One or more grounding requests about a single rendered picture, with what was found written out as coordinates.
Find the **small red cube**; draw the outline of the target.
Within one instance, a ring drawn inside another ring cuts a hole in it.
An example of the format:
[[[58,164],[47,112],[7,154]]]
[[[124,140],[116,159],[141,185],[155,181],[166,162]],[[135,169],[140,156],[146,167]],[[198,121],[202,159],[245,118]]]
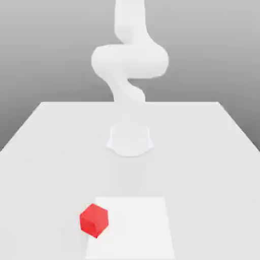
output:
[[[79,216],[80,229],[97,238],[109,225],[108,210],[94,203],[90,204]]]

